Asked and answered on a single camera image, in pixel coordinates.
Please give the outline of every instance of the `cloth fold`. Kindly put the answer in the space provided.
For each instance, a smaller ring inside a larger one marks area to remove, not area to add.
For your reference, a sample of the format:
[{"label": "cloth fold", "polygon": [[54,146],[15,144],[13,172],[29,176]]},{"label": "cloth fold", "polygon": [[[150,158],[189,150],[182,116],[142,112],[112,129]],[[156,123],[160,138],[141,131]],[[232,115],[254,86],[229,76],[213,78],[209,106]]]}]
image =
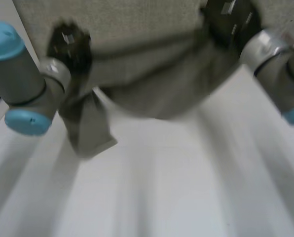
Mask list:
[{"label": "cloth fold", "polygon": [[140,116],[170,119],[205,99],[238,66],[238,55],[215,45],[205,27],[99,45],[93,55],[91,72],[74,79],[59,111],[73,147],[90,156],[116,143],[94,87]]}]

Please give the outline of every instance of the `white surface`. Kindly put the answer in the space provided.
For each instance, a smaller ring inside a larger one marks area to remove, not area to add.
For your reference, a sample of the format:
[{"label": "white surface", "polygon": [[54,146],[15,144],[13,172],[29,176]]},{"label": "white surface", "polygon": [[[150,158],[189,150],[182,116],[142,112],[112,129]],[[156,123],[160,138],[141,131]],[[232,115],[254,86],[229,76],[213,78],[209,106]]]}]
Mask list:
[{"label": "white surface", "polygon": [[117,146],[78,158],[0,122],[0,237],[294,237],[294,128],[239,70],[175,121],[109,105]]},{"label": "white surface", "polygon": [[[18,12],[16,11],[14,7],[12,0],[0,0],[0,20],[8,22],[17,30],[18,34],[24,40],[24,43],[30,55],[34,59],[35,63],[37,63],[38,62],[37,55],[35,54],[33,46],[24,29],[24,26],[18,15]],[[3,101],[0,101],[0,119],[2,118],[4,113],[7,111],[7,109],[8,109],[8,106]]]}]

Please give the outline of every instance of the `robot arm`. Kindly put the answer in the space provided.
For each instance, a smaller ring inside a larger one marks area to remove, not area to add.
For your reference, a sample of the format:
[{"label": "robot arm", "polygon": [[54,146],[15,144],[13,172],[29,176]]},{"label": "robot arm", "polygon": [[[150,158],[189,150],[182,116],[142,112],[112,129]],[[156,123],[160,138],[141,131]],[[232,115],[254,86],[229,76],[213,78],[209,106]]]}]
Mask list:
[{"label": "robot arm", "polygon": [[5,123],[25,135],[43,135],[71,80],[59,60],[44,58],[36,67],[14,28],[0,22],[0,97],[9,105]]},{"label": "robot arm", "polygon": [[201,8],[215,41],[235,48],[282,116],[294,125],[294,47],[264,29],[249,0],[209,0]]}]

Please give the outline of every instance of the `gray fabric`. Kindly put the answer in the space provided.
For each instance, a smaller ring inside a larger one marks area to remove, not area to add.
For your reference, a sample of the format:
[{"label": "gray fabric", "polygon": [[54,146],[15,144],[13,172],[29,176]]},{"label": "gray fabric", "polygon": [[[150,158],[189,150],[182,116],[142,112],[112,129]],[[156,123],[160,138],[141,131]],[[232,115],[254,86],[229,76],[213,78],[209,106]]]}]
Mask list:
[{"label": "gray fabric", "polygon": [[238,65],[238,56],[216,46],[206,29],[116,45],[94,47],[91,73],[73,79],[59,110],[82,155],[94,156],[115,144],[93,87],[131,112],[170,119],[198,104]]}]

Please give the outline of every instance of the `white table surface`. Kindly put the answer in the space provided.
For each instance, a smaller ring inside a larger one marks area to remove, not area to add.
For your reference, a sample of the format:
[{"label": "white table surface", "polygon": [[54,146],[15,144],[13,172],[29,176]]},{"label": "white table surface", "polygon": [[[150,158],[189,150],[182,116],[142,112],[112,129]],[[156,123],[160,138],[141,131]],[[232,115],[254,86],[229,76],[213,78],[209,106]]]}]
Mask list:
[{"label": "white table surface", "polygon": [[294,237],[294,128],[241,68],[174,121],[108,103],[116,146],[78,158],[0,122],[0,237]]},{"label": "white table surface", "polygon": [[[37,55],[35,54],[33,46],[24,29],[22,21],[18,15],[17,10],[15,9],[12,0],[0,0],[0,20],[8,22],[17,30],[18,34],[23,39],[25,46],[27,47],[31,57],[33,58],[35,63],[38,63]],[[0,101],[0,119],[7,111],[7,109],[8,106],[3,101]]]}]

